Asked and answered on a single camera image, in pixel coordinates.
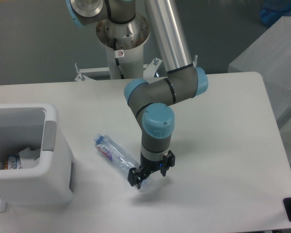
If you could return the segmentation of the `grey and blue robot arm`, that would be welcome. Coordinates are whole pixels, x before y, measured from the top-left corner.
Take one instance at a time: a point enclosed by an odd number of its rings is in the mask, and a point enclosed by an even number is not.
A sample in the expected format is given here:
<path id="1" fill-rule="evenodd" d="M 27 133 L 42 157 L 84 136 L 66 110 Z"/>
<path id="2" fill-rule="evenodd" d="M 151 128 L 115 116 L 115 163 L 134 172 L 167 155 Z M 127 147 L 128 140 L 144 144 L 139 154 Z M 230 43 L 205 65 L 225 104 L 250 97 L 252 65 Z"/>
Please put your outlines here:
<path id="1" fill-rule="evenodd" d="M 133 0 L 68 0 L 69 13 L 79 26 L 96 23 L 100 42 L 110 51 L 108 66 L 113 79 L 127 79 L 127 104 L 142 131 L 140 166 L 130 168 L 128 182 L 140 187 L 152 173 L 165 175 L 175 165 L 169 150 L 175 126 L 171 105 L 206 92 L 208 78 L 196 67 L 173 0 L 147 0 L 148 16 L 136 12 Z M 141 49 L 153 32 L 167 77 L 147 82 L 143 57 L 131 54 Z"/>

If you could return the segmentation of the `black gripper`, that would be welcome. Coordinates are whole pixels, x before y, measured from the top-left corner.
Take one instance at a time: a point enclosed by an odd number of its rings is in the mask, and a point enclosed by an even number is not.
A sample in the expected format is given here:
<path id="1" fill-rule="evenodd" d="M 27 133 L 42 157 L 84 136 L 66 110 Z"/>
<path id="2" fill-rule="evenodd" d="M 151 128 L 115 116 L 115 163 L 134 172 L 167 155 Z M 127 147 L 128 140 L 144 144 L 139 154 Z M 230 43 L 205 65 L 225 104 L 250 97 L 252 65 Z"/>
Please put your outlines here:
<path id="1" fill-rule="evenodd" d="M 132 187 L 140 189 L 145 185 L 145 180 L 156 171 L 160 171 L 162 176 L 165 177 L 169 168 L 175 165 L 175 155 L 171 150 L 167 154 L 162 156 L 162 160 L 152 161 L 148 160 L 141 153 L 140 157 L 140 168 L 132 167 L 129 169 L 128 182 Z"/>

